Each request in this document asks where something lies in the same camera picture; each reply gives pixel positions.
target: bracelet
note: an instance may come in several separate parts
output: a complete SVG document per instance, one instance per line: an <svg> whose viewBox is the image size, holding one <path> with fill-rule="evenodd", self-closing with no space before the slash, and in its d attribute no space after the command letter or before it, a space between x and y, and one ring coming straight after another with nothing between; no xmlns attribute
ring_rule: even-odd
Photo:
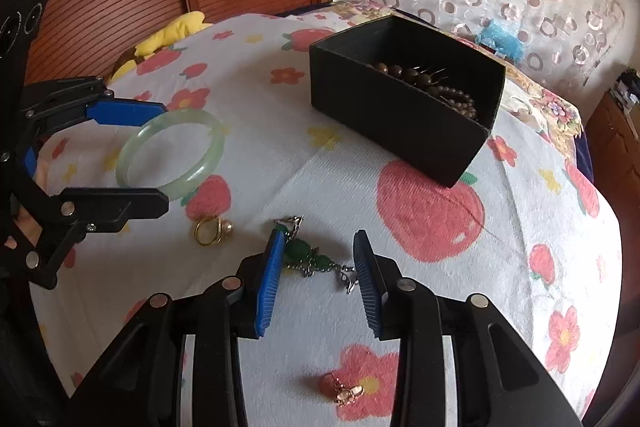
<svg viewBox="0 0 640 427"><path fill-rule="evenodd" d="M185 108L167 111L152 118L127 140L120 151L116 165L116 181L120 187L130 187L127 181L127 172L133 156L140 147L160 131L181 123L199 123L209 127L211 129L209 133L211 144L196 165L178 179L158 187L158 190L164 192L170 201L174 201L200 186L207 176L216 169L220 158L222 158L222 152L225 148L225 134L222 124L211 113L201 109Z"/></svg>

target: screw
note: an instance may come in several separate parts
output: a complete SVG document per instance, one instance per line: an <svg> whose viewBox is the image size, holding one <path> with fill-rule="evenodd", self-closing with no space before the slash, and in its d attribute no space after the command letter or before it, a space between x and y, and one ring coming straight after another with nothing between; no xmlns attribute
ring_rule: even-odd
<svg viewBox="0 0 640 427"><path fill-rule="evenodd" d="M396 283L396 285L398 286L398 289L402 290L403 292L412 292L415 290L415 287L416 287L415 281L407 277L398 279L398 282Z"/></svg>
<svg viewBox="0 0 640 427"><path fill-rule="evenodd" d="M471 295L471 304L476 308L486 308L489 305L489 299L480 293Z"/></svg>
<svg viewBox="0 0 640 427"><path fill-rule="evenodd" d="M40 262L40 256L38 255L38 252L31 250L24 258L24 261L27 264L27 268L33 270L38 266L38 263Z"/></svg>
<svg viewBox="0 0 640 427"><path fill-rule="evenodd" d="M156 293L149 299L149 304L151 304L152 308L162 308L167 302L169 302L169 299L164 293Z"/></svg>
<svg viewBox="0 0 640 427"><path fill-rule="evenodd" d="M239 280L238 277L227 277L225 280L223 280L222 287L225 290L237 290L241 284L242 281Z"/></svg>
<svg viewBox="0 0 640 427"><path fill-rule="evenodd" d="M60 212L63 216L70 216L75 211L76 206L74 205L73 201L65 201L64 203L62 203L62 206L60 206Z"/></svg>

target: dark blue fabric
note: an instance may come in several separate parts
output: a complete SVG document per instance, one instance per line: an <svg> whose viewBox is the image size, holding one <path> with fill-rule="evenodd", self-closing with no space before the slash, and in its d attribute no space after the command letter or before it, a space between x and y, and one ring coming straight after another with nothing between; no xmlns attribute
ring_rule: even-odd
<svg viewBox="0 0 640 427"><path fill-rule="evenodd" d="M593 165L591 164L591 155L589 154L589 145L587 143L587 133L574 138L575 142L575 164L582 174L593 183Z"/></svg>

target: bed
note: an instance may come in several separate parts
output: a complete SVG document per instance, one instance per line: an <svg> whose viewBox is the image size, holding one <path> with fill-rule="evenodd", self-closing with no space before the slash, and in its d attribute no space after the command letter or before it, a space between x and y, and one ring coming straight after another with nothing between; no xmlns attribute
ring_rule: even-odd
<svg viewBox="0 0 640 427"><path fill-rule="evenodd" d="M162 219L90 235L70 252L56 289L31 287L47 354L67 394L149 295L203 291L260 251L274 219L304 214L301 237L337 262L348 261L353 233L366 229L378 253L435 293L457 299L485 293L584 414L614 333L622 252L615 215L576 166L582 122L572 104L507 64L492 137L447 192L308 103L308 44L385 15L388 7L338 3L277 17L325 0L112 1L83 0L69 18L70 1L51 0L27 82L106 74L124 49L173 16L201 8L212 27L178 42L162 67L136 68L110 89L169 108L205 108L225 125L225 154L207 182L174 201ZM56 134L41 153L50 163L47 191L113 186L118 152L131 132L86 123ZM170 133L135 165L140 185L180 173L206 138L195 128ZM194 220L209 214L222 214L236 231L203 248L191 233ZM434 238L429 245L416 237L424 230ZM243 367L258 376L244 387L250 423L386 425L398 345L373 343L358 296L330 275L287 273L278 309L266 340L240 346ZM187 350L185 404L190 363ZM354 407L335 408L318 388L331 371L367 382L369 391ZM447 424L455 425L454 402L447 408ZM188 426L189 408L183 413Z"/></svg>

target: tablecloth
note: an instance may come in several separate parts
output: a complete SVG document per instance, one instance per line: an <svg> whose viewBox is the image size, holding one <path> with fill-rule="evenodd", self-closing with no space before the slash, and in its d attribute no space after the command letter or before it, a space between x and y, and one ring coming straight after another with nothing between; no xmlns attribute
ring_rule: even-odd
<svg viewBox="0 0 640 427"><path fill-rule="evenodd" d="M620 297L620 232L610 206L507 111L498 112L463 180L447 189L314 110L308 45L332 31L243 15L159 52L110 86L118 97L213 113L225 127L225 150L214 174L165 216L131 221L117 234L89 234L65 259L57 288L32 287L66 390L73 393L149 295L202 292L264 249L273 219L304 214L299 237L334 261L350 261L353 234L365 229L376 253L437 295L486 294L584 412L607 360ZM47 190L115 186L118 152L135 131L89 121L57 133L40 156L50 162ZM140 151L130 179L155 186L175 178L200 158L207 138L195 124L164 131ZM236 231L201 247L194 220L210 214L230 219ZM374 339L359 290L347 295L334 275L285 273L266 337L241 341L239 349L250 375L244 396L251 425L388 425L398 343ZM185 403L190 363L187 355ZM329 371L363 385L365 394L338 409L318 391ZM453 382L449 358L449 395ZM455 425L450 396L447 412ZM188 407L182 424L190 425Z"/></svg>

